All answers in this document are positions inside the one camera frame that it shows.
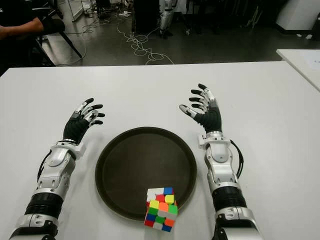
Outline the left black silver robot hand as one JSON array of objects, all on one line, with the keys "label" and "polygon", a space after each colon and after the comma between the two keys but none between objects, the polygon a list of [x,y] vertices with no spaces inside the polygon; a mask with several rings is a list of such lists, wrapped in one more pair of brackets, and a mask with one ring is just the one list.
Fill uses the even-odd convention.
[{"label": "left black silver robot hand", "polygon": [[102,125],[100,118],[106,115],[99,112],[103,108],[102,104],[92,105],[94,98],[83,101],[71,114],[65,124],[62,140],[79,145],[87,130],[94,125]]}]

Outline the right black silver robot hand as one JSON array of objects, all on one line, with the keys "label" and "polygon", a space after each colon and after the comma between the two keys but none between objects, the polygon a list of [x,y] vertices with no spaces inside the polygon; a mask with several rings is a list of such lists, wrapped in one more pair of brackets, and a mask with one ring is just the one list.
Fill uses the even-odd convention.
[{"label": "right black silver robot hand", "polygon": [[192,89],[190,92],[198,97],[190,97],[191,108],[180,104],[179,109],[200,124],[206,133],[222,132],[222,117],[217,99],[212,91],[205,85],[199,83],[198,89]]}]

